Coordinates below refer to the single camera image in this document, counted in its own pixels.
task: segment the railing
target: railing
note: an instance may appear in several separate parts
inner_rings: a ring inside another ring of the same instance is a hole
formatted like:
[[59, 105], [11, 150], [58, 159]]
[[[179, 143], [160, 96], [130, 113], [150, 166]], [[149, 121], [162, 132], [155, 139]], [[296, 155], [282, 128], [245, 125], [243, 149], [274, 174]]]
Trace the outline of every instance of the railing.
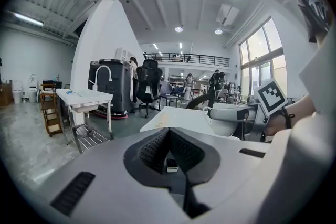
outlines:
[[146, 54], [147, 59], [153, 59], [158, 62], [184, 62], [184, 63], [202, 63], [204, 65], [214, 65], [229, 67], [229, 58], [199, 55], [199, 54]]

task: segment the window frame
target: window frame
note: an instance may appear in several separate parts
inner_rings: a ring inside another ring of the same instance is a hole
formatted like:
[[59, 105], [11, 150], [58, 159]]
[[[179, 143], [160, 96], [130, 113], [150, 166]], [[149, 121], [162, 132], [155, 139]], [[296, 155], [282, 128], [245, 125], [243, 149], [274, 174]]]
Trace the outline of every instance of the window frame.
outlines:
[[[261, 67], [261, 65], [263, 65], [264, 63], [267, 63], [269, 62], [270, 63], [270, 69], [271, 69], [271, 79], [274, 77], [274, 67], [273, 67], [273, 59], [276, 58], [276, 57], [279, 57], [281, 55], [284, 55], [284, 52], [283, 52], [283, 46], [282, 46], [282, 43], [281, 43], [281, 48], [277, 48], [273, 51], [271, 51], [271, 47], [270, 47], [270, 43], [269, 43], [269, 39], [268, 39], [268, 36], [267, 36], [267, 33], [266, 33], [266, 30], [264, 28], [264, 25], [267, 24], [270, 20], [272, 19], [272, 17], [269, 17], [267, 18], [267, 20], [265, 20], [259, 27], [256, 28], [255, 31], [253, 31], [248, 37], [246, 37], [244, 39], [244, 41], [242, 41], [240, 44], [239, 44], [239, 52], [240, 52], [240, 71], [242, 72], [243, 69], [246, 69], [248, 68], [249, 69], [249, 89], [248, 89], [248, 94], [251, 95], [251, 90], [252, 90], [252, 68], [253, 67], [256, 67], [256, 66], [259, 66]], [[253, 36], [257, 31], [259, 31], [260, 29], [263, 30], [264, 32], [264, 35], [265, 35], [265, 39], [266, 39], [266, 43], [267, 43], [267, 47], [268, 47], [268, 53], [265, 54], [265, 55], [262, 55], [260, 57], [258, 57], [257, 59], [253, 59], [251, 60], [251, 57], [250, 57], [250, 47], [249, 47], [249, 44], [248, 44], [248, 39]], [[243, 64], [242, 65], [242, 62], [243, 62], [243, 54], [241, 52], [241, 45], [243, 43], [246, 42], [246, 45], [247, 45], [247, 53], [248, 53], [248, 62]], [[240, 76], [240, 85], [242, 84], [242, 79], [243, 79], [243, 76]]]

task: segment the wooden ladder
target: wooden ladder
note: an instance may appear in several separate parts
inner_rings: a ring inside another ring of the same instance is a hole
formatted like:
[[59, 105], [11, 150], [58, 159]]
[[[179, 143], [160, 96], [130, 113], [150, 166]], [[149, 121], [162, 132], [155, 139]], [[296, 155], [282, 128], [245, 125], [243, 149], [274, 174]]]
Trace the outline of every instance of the wooden ladder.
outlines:
[[[47, 133], [50, 137], [54, 134], [62, 133], [62, 127], [57, 113], [56, 87], [54, 84], [42, 84], [40, 93], [41, 110], [45, 121]], [[44, 92], [46, 88], [51, 88], [50, 92]]]

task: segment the red base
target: red base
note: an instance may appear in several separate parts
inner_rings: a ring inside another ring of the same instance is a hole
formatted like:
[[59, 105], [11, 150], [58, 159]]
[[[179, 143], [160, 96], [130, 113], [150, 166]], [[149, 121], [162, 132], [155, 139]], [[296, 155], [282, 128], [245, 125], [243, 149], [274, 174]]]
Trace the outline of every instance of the red base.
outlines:
[[[93, 111], [94, 112], [94, 114], [96, 114], [97, 116], [100, 116], [100, 117], [103, 117], [103, 118], [107, 118], [107, 115], [106, 114], [104, 114], [104, 113], [101, 113], [101, 112], [99, 112], [99, 111], [96, 111], [96, 110], [94, 110]], [[116, 116], [114, 116], [114, 115], [111, 115], [111, 119], [112, 120], [119, 120], [119, 119], [127, 119], [128, 118], [128, 115], [125, 115], [125, 116], [121, 116], [121, 115], [116, 115]]]

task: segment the hand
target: hand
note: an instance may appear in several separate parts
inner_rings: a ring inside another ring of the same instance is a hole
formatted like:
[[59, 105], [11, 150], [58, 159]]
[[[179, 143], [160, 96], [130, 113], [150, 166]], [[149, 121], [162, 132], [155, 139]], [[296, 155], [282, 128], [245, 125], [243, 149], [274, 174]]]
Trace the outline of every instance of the hand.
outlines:
[[286, 129], [286, 119], [280, 114], [271, 115], [269, 121], [267, 122], [265, 133], [267, 136], [273, 136], [277, 132]]

